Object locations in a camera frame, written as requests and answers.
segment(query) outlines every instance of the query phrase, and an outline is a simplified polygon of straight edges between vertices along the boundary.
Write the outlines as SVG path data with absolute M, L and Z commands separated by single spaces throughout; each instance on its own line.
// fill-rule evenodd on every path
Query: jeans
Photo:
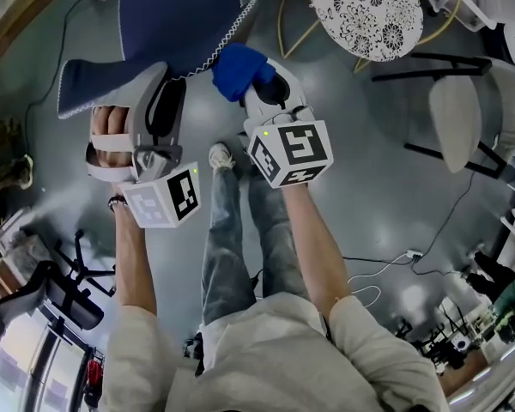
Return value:
M 248 202 L 264 257 L 264 298 L 286 292 L 309 300 L 282 193 L 272 189 L 255 167 Z M 242 258 L 239 181 L 233 170 L 222 167 L 215 171 L 211 208 L 203 265 L 205 325 L 256 302 Z
M 492 278 L 492 281 L 482 275 L 470 273 L 467 283 L 477 293 L 485 294 L 492 302 L 495 302 L 506 287 L 515 280 L 515 272 L 481 252 L 475 255 L 475 261 Z

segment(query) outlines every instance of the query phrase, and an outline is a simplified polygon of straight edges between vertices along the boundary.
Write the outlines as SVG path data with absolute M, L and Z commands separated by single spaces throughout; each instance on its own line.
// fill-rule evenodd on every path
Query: finger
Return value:
M 95 112 L 95 115 L 92 117 L 92 131 L 95 135 L 107 134 L 107 122 L 111 111 L 111 106 L 103 106 Z
M 115 106 L 109 115 L 108 134 L 123 134 L 128 108 Z

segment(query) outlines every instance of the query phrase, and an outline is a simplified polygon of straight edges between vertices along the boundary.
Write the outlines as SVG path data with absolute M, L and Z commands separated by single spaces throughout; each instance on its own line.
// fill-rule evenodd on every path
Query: concrete floor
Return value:
M 57 0 L 26 29 L 0 63 L 0 114 L 22 118 L 27 103 L 46 90 L 57 64 L 64 13 L 75 0 Z M 345 52 L 318 28 L 299 50 L 283 61 L 276 43 L 276 13 L 280 0 L 259 0 L 260 10 L 248 45 L 280 61 L 301 81 L 317 118 L 328 125 L 335 162 L 310 187 L 342 253 L 360 258 L 392 259 L 412 248 L 425 251 L 452 205 L 468 187 L 469 172 L 450 174 L 442 161 L 403 149 L 411 142 L 437 145 L 427 109 L 430 80 L 370 82 L 372 74 L 433 66 L 409 58 L 372 64 L 354 75 L 355 57 Z M 85 2 L 72 15 L 64 60 L 120 58 L 116 0 Z M 292 43 L 316 19 L 306 0 L 288 0 L 284 16 L 285 38 Z M 425 33 L 443 22 L 426 16 Z M 482 54 L 479 36 L 454 22 L 438 39 L 420 51 Z M 187 84 L 181 143 L 185 161 L 200 164 L 202 209 L 175 230 L 148 230 L 148 257 L 154 275 L 159 317 L 164 328 L 180 342 L 193 335 L 201 317 L 200 273 L 209 223 L 208 149 L 220 139 L 233 140 L 242 129 L 244 111 L 221 97 L 211 83 L 211 72 L 192 77 Z M 489 90 L 485 82 L 482 89 Z M 65 242 L 77 228 L 90 235 L 95 260 L 114 252 L 112 214 L 106 208 L 108 185 L 86 174 L 84 149 L 88 139 L 88 112 L 65 121 L 57 118 L 57 82 L 47 101 L 34 108 L 28 125 L 35 182 L 28 192 L 12 191 L 10 200 L 37 210 L 34 228 L 52 246 Z M 485 120 L 494 123 L 498 107 L 485 106 Z M 479 240 L 490 247 L 500 230 L 498 218 L 508 209 L 511 191 L 500 182 L 476 175 L 470 193 L 458 205 L 450 222 L 418 270 L 460 270 L 466 252 Z M 251 274 L 261 265 L 258 233 L 251 223 L 245 199 L 244 252 Z M 383 267 L 348 261 L 351 275 L 373 273 Z M 392 327 L 398 316 L 427 327 L 434 307 L 447 294 L 465 305 L 472 290 L 458 286 L 458 278 L 437 274 L 416 276 L 408 266 L 391 266 L 380 276 L 353 282 L 354 289 L 378 285 L 383 293 L 371 308 L 376 319 Z M 363 303 L 374 290 L 358 294 Z M 102 346 L 114 319 L 108 302 L 106 321 L 88 336 Z

